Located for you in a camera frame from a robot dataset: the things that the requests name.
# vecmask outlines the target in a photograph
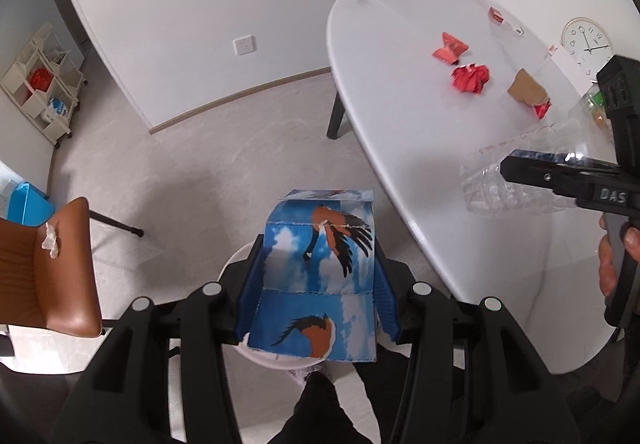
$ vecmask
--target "red bag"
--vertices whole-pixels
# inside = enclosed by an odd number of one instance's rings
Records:
[[[53,75],[47,69],[40,67],[31,74],[31,77],[29,78],[29,85],[31,85],[34,90],[46,92],[52,81]]]

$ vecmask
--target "black device frame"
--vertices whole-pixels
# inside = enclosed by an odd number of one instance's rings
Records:
[[[176,443],[168,424],[169,339],[180,338],[187,442],[241,442],[222,356],[237,344],[238,301],[262,235],[251,254],[184,300],[135,300],[98,349],[65,403],[53,444]],[[398,341],[412,342],[410,366],[392,442],[446,442],[452,354],[465,349],[466,415],[456,442],[577,443],[577,428],[551,375],[506,307],[447,298],[409,268],[376,257],[396,298]]]

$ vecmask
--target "finger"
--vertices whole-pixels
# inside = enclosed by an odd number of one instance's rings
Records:
[[[613,268],[613,251],[607,235],[600,240],[598,245],[598,258],[600,259],[600,267],[598,268],[600,291],[604,296],[609,296],[613,292],[618,278]]]
[[[613,293],[616,287],[618,278],[616,272],[613,269],[613,264],[603,264],[598,269],[598,275],[600,276],[600,291],[604,296],[609,296]]]
[[[626,230],[625,249],[636,262],[640,262],[640,231],[636,228]]]
[[[598,244],[598,259],[600,260],[600,265],[613,264],[613,249],[611,249],[609,235],[604,235],[600,239],[600,243]]]

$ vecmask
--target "storage cubby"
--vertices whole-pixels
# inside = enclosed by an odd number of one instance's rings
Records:
[[[32,88],[33,73],[43,68],[52,75],[46,91]],[[51,142],[70,134],[70,121],[78,106],[78,93],[84,75],[71,62],[68,51],[62,49],[50,24],[42,26],[15,58],[15,62],[0,80],[0,88],[30,122]],[[58,98],[66,107],[65,116],[56,114],[49,103]]]

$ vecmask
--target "blue container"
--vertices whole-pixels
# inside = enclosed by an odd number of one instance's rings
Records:
[[[23,182],[11,193],[6,218],[23,226],[39,226],[55,211],[55,206],[47,202],[35,186]]]

